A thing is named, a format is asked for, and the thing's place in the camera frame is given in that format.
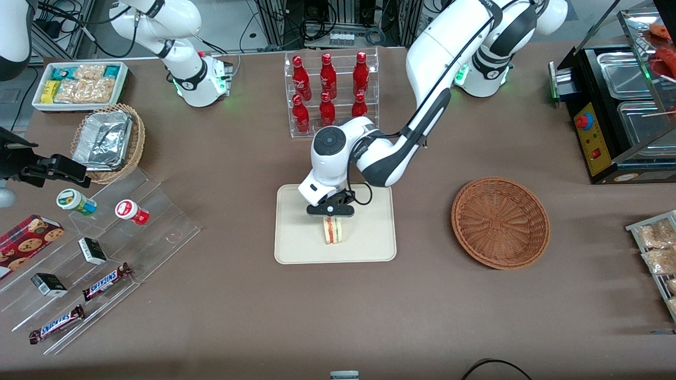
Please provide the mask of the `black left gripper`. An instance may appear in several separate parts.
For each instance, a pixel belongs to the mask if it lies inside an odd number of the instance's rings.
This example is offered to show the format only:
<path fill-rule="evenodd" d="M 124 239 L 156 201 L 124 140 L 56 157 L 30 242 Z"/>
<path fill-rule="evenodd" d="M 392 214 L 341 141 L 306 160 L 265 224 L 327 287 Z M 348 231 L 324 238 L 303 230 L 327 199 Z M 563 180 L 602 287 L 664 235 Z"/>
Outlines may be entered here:
<path fill-rule="evenodd" d="M 348 218 L 353 217 L 355 209 L 355 192 L 344 189 L 330 197 L 324 197 L 318 205 L 308 205 L 307 214 L 309 216 L 321 217 L 323 227 L 325 227 L 325 218 L 342 218 L 341 226 L 345 227 Z"/>

